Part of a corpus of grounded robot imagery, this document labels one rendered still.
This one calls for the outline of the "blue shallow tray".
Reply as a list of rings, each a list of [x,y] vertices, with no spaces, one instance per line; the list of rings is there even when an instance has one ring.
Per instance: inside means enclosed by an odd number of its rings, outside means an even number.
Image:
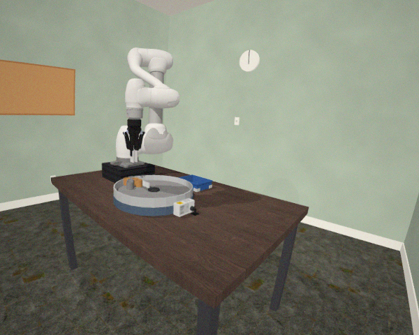
[[[188,175],[184,177],[178,177],[181,179],[185,179],[193,184],[193,191],[199,192],[208,188],[212,188],[212,180],[198,177],[195,175]]]

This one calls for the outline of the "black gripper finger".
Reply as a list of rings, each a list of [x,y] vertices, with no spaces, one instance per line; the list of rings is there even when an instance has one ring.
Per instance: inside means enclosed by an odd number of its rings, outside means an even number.
[[[126,141],[126,148],[130,150],[131,162],[134,163],[134,138],[135,138],[135,130],[133,130],[132,136],[128,136],[128,130],[123,132],[125,141]],[[130,138],[130,141],[129,141]],[[130,144],[131,143],[131,144]]]
[[[140,131],[139,135],[139,130],[136,131],[136,136],[134,138],[134,162],[138,162],[138,150],[141,149],[144,134],[145,132]]]

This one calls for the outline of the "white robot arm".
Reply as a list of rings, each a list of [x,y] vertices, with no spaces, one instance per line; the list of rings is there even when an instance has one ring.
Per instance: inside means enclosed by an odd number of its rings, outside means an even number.
[[[139,79],[130,79],[126,86],[126,118],[142,119],[143,107],[149,107],[149,124],[145,127],[143,143],[138,154],[162,154],[172,149],[173,138],[163,124],[163,108],[176,107],[179,93],[163,84],[167,69],[173,65],[173,57],[163,50],[135,47],[128,53],[127,61],[131,72]],[[148,72],[141,69],[148,67]],[[150,84],[149,88],[145,83]],[[135,108],[132,108],[135,107]],[[116,161],[111,165],[129,168],[144,165],[145,162],[130,162],[130,150],[126,148],[123,132],[128,126],[121,126],[116,139]]]

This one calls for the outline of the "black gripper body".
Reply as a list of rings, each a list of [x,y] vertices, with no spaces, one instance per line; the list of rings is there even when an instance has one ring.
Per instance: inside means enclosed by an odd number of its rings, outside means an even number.
[[[127,126],[128,126],[127,130],[129,132],[128,134],[132,136],[133,130],[135,130],[135,136],[136,136],[136,131],[139,130],[139,134],[140,134],[140,131],[142,130],[141,119],[128,119]]]

